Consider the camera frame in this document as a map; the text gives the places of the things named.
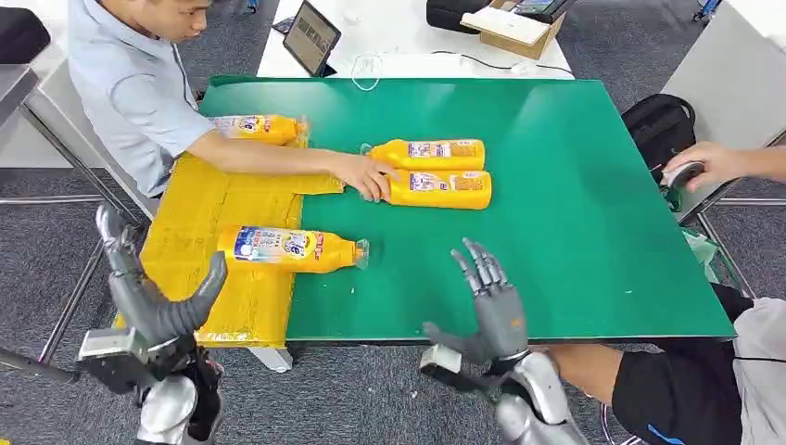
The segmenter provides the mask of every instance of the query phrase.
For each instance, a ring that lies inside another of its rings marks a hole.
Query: black shorts
[[[729,319],[753,307],[731,287],[713,285]],[[731,342],[664,339],[663,353],[626,352],[612,406],[620,424],[647,443],[740,445],[741,402]]]

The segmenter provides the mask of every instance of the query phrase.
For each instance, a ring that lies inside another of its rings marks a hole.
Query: cardboard box
[[[499,9],[506,3],[506,1],[507,0],[493,0],[489,6]],[[504,35],[477,28],[471,24],[464,23],[463,21],[462,25],[480,31],[480,41],[486,45],[496,46],[500,49],[504,49],[505,51],[518,54],[519,56],[534,58],[537,60],[543,54],[543,51],[546,50],[546,47],[551,43],[551,41],[554,40],[554,37],[556,37],[557,32],[559,32],[560,28],[563,26],[563,20],[564,14],[555,20],[554,23],[549,25],[549,29],[544,32],[543,35],[541,35],[534,44],[519,42]]]

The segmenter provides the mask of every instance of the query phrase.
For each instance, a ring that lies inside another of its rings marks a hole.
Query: humanoid robot
[[[96,225],[112,269],[109,290],[128,327],[89,331],[78,361],[113,392],[135,392],[141,408],[135,443],[213,443],[222,419],[222,369],[197,346],[194,332],[207,321],[226,279],[223,254],[213,254],[208,276],[194,295],[169,301],[142,269],[120,215],[101,206]],[[464,244],[475,267],[457,250],[451,254],[472,293],[478,332],[460,338],[424,324],[436,345],[424,353],[421,371],[459,390],[487,394],[505,437],[513,443],[587,444],[568,410],[553,363],[528,346],[515,287],[493,255],[468,239]],[[491,369],[482,377],[464,374],[462,356],[470,362],[491,362]],[[492,397],[492,388],[499,388],[501,395]]]

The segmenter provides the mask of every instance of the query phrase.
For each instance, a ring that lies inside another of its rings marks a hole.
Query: black backpack
[[[49,32],[32,11],[0,6],[0,64],[30,63],[50,40]]]
[[[691,104],[675,95],[645,97],[622,113],[622,121],[657,183],[668,160],[696,143],[696,113]]]

